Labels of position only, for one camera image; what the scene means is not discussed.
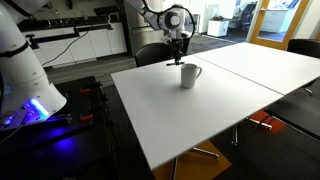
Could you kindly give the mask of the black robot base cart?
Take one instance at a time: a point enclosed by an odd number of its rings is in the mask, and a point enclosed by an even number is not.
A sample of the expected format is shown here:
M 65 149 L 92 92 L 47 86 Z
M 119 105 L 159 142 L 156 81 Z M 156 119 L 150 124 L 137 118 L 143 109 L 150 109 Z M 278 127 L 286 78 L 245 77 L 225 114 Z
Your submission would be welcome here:
M 55 117 L 1 134 L 0 180 L 116 180 L 100 83 L 86 77 L 58 89 L 68 104 Z

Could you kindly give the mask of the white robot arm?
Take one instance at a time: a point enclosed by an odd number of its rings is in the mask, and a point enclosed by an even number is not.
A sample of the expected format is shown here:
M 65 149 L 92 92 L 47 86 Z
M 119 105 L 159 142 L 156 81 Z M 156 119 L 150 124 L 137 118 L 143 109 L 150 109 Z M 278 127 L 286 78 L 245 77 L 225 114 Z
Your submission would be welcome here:
M 2 130 L 42 123 L 61 110 L 67 99 L 48 78 L 18 24 L 50 0 L 0 2 L 0 122 Z M 165 30 L 174 63 L 180 63 L 183 42 L 194 33 L 185 30 L 191 12 L 180 4 L 153 10 L 146 0 L 126 0 L 155 30 Z

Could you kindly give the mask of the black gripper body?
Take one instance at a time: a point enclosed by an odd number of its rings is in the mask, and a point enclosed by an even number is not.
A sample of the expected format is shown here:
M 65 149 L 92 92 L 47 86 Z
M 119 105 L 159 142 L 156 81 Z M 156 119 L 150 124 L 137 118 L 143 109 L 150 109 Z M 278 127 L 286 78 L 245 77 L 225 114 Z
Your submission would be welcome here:
M 179 51 L 182 50 L 183 44 L 184 44 L 184 40 L 183 40 L 183 39 L 174 39 L 174 38 L 172 38 L 172 39 L 169 41 L 169 45 L 170 45 L 173 49 L 179 50 Z

